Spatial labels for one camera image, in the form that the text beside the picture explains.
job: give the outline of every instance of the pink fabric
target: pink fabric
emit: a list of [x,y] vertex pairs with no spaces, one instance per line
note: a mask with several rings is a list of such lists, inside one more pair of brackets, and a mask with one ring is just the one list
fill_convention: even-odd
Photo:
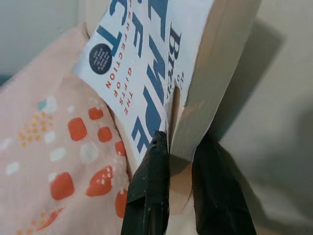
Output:
[[1,90],[0,234],[120,234],[124,145],[104,101],[70,72],[85,31],[70,30]]

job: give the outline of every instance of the patterned fabric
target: patterned fabric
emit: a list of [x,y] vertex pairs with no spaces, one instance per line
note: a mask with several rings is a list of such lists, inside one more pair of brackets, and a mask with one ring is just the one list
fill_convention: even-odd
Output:
[[2,235],[120,234],[124,145],[104,101],[70,73],[85,31],[69,31],[1,91]]

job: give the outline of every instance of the black circle sticker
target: black circle sticker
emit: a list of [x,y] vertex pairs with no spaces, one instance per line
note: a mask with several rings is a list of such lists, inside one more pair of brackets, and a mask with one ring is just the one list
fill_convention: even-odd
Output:
[[89,64],[95,73],[105,74],[112,64],[112,52],[108,45],[95,45],[89,54]]

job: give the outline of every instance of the white wall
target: white wall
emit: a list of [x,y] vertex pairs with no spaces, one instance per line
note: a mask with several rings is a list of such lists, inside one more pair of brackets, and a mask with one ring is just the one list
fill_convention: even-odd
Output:
[[0,75],[13,75],[77,24],[78,0],[1,0]]
[[284,235],[313,234],[312,22],[312,0],[263,0],[210,129]]

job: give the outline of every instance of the book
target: book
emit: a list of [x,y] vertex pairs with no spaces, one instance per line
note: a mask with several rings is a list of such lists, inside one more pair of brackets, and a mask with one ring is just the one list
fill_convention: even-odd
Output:
[[131,171],[156,130],[192,161],[260,0],[112,0],[74,73],[115,115]]

